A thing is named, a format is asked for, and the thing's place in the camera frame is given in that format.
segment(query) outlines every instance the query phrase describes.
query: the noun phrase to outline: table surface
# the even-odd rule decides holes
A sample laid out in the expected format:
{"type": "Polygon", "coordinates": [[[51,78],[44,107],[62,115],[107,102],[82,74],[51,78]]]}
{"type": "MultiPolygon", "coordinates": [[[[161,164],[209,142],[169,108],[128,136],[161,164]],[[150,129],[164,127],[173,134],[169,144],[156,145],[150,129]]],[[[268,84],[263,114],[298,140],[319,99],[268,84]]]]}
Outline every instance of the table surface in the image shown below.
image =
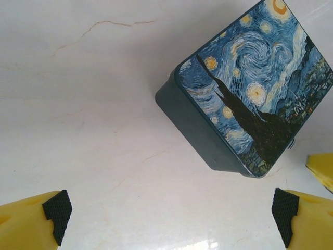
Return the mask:
{"type": "MultiPolygon", "coordinates": [[[[0,204],[67,189],[67,249],[284,249],[275,188],[332,195],[333,92],[263,179],[211,170],[156,105],[173,68],[256,1],[0,3],[0,204]]],[[[333,65],[332,0],[287,1],[333,65]]]]}

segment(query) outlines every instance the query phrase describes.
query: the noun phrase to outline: crescent moon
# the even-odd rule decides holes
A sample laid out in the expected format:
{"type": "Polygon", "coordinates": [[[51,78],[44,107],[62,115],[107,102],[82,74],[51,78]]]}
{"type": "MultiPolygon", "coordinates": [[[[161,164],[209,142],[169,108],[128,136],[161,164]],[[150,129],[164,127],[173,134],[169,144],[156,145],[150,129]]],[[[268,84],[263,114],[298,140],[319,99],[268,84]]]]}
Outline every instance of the crescent moon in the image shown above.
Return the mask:
{"type": "Polygon", "coordinates": [[[273,8],[274,10],[281,14],[281,15],[284,15],[286,12],[287,12],[287,6],[285,5],[284,8],[280,9],[279,7],[277,7],[276,5],[276,0],[273,0],[273,8]]]}

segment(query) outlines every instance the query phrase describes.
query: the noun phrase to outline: yellow object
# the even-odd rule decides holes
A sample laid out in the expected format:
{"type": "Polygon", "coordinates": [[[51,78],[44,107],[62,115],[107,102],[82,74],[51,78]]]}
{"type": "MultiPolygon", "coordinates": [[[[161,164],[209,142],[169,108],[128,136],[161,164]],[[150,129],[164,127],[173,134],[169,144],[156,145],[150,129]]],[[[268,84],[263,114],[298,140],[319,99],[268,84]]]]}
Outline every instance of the yellow object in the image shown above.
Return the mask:
{"type": "Polygon", "coordinates": [[[0,206],[1,250],[56,250],[54,225],[47,220],[42,204],[53,191],[0,206]]]}
{"type": "Polygon", "coordinates": [[[333,249],[333,201],[285,190],[298,196],[297,216],[291,221],[293,236],[289,250],[333,249]]]}
{"type": "Polygon", "coordinates": [[[318,181],[333,193],[333,153],[311,155],[306,166],[318,181]]]}

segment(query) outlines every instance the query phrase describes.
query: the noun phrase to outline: dark green tin box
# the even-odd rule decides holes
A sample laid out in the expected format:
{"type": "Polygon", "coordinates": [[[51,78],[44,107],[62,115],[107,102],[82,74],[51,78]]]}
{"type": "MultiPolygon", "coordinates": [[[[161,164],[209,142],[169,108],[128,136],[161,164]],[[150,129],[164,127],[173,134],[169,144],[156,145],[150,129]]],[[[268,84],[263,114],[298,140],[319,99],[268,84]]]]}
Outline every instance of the dark green tin box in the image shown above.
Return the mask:
{"type": "Polygon", "coordinates": [[[332,85],[287,5],[264,0],[178,65],[156,102],[212,169],[260,178],[332,85]]]}

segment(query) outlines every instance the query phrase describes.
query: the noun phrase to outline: starry night painting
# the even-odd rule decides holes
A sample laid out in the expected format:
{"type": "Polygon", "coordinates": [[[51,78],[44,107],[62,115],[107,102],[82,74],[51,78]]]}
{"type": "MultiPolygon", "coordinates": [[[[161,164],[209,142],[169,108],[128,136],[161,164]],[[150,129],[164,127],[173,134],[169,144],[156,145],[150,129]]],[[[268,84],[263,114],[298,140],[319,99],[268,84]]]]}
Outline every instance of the starry night painting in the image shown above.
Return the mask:
{"type": "Polygon", "coordinates": [[[333,85],[282,0],[264,0],[183,63],[181,85],[255,176],[272,167],[333,85]]]}

